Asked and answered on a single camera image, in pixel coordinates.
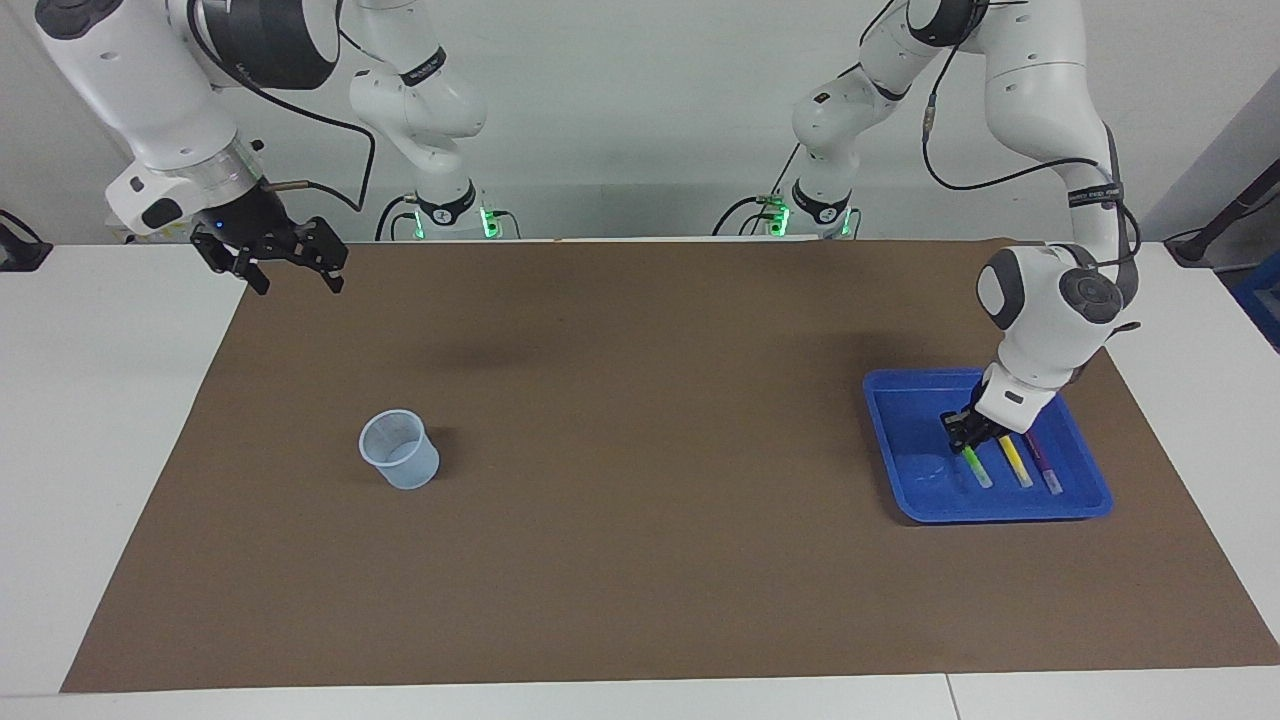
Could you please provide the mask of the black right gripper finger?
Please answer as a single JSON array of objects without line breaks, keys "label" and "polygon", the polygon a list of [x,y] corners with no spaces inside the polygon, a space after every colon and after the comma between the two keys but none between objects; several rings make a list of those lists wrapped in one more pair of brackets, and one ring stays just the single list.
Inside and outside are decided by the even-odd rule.
[{"label": "black right gripper finger", "polygon": [[232,274],[243,281],[259,296],[265,296],[270,290],[270,279],[252,259],[207,258],[206,263],[218,274]]},{"label": "black right gripper finger", "polygon": [[294,264],[316,272],[332,293],[344,286],[342,272],[348,249],[321,217],[294,225]]}]

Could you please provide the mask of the yellow pen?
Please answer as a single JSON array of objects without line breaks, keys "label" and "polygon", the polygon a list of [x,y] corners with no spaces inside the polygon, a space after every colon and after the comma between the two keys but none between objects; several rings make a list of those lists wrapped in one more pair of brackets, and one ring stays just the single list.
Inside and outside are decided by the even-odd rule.
[{"label": "yellow pen", "polygon": [[1015,475],[1019,486],[1021,488],[1030,488],[1030,487],[1033,487],[1034,482],[1033,482],[1033,479],[1030,477],[1030,473],[1029,473],[1029,470],[1027,468],[1027,464],[1025,464],[1025,461],[1024,461],[1024,459],[1023,459],[1023,456],[1021,456],[1018,446],[1015,445],[1012,437],[1011,436],[1001,436],[1001,437],[997,438],[997,441],[998,441],[998,446],[1001,448],[1001,452],[1004,454],[1004,456],[1005,456],[1009,466],[1011,468],[1011,470],[1012,470],[1012,473],[1014,473],[1014,475]]}]

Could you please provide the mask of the purple pen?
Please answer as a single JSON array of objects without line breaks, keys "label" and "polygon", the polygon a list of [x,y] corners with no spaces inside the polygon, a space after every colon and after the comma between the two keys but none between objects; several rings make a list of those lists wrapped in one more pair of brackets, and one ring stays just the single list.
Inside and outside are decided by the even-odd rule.
[{"label": "purple pen", "polygon": [[1048,488],[1050,493],[1052,496],[1064,495],[1064,487],[1061,484],[1061,480],[1059,479],[1059,474],[1056,473],[1053,464],[1050,461],[1050,456],[1047,454],[1047,448],[1043,441],[1032,429],[1029,429],[1024,434],[1024,438],[1028,448],[1030,450],[1033,462],[1036,464],[1041,477],[1043,478],[1044,484]]}]

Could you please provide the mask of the blue plastic tray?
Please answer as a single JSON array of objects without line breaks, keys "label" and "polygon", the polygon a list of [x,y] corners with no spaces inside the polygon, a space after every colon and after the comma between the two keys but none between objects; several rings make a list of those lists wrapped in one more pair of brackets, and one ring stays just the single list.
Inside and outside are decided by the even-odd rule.
[{"label": "blue plastic tray", "polygon": [[1014,436],[1030,477],[1021,488],[997,443],[977,450],[995,482],[979,487],[960,454],[948,448],[940,415],[957,410],[978,382],[977,368],[877,370],[863,382],[872,425],[899,509],[924,524],[1066,521],[1108,515],[1114,497],[1062,398],[1032,427],[1064,487],[1052,496],[1025,438]]}]

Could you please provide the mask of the black clamp base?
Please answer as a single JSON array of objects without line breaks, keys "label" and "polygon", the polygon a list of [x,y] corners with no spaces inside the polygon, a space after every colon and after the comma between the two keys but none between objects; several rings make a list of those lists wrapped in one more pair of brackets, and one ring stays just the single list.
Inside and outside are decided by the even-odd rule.
[{"label": "black clamp base", "polygon": [[36,272],[51,251],[29,224],[0,208],[0,273]]}]

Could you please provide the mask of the translucent plastic measuring cup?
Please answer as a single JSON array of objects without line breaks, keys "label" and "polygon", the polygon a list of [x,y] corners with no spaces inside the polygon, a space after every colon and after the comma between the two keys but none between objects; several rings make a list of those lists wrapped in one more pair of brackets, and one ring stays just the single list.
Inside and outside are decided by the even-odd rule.
[{"label": "translucent plastic measuring cup", "polygon": [[406,409],[379,413],[358,437],[361,459],[397,489],[417,489],[439,471],[439,450],[422,419]]}]

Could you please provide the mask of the blue crate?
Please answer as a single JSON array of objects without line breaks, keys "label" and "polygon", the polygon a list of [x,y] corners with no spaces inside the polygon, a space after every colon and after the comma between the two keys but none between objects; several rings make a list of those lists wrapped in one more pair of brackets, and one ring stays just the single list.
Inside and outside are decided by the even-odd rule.
[{"label": "blue crate", "polygon": [[1231,296],[1280,354],[1280,250],[1236,282]]}]

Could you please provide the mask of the brown table mat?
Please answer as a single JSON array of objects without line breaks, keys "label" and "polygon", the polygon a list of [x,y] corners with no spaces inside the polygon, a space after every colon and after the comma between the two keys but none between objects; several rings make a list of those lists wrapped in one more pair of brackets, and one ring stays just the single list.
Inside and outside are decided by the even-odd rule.
[{"label": "brown table mat", "polygon": [[[65,692],[1280,664],[1107,357],[1115,507],[924,527],[863,379],[982,365],[986,242],[394,243],[246,293]],[[417,414],[435,477],[358,452]]]}]

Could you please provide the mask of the white wall socket box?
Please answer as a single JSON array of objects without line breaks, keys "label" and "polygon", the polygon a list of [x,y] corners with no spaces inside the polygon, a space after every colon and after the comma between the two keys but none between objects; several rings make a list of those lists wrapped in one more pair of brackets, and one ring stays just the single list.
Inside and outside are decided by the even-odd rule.
[{"label": "white wall socket box", "polygon": [[[133,225],[125,223],[116,213],[118,209],[125,209],[133,219],[142,222],[142,215],[152,206],[160,206],[163,217],[173,215],[175,211],[180,211],[180,215],[174,217],[172,223],[163,227],[151,228],[147,225],[147,233],[138,233]],[[196,225],[195,215],[206,206],[207,204],[204,197],[122,199],[119,202],[113,202],[109,199],[106,201],[108,214],[104,219],[104,227],[116,241],[124,245],[189,245]]]}]

